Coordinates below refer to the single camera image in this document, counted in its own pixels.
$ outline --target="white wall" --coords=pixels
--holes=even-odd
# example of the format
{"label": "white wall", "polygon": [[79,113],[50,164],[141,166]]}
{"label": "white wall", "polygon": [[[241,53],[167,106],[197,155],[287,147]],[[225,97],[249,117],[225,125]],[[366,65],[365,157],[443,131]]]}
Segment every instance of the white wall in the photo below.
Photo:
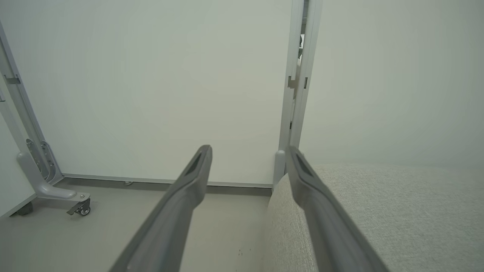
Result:
{"label": "white wall", "polygon": [[32,107],[67,174],[272,183],[291,1],[0,1]]}
{"label": "white wall", "polygon": [[325,0],[308,161],[484,165],[484,1]]}

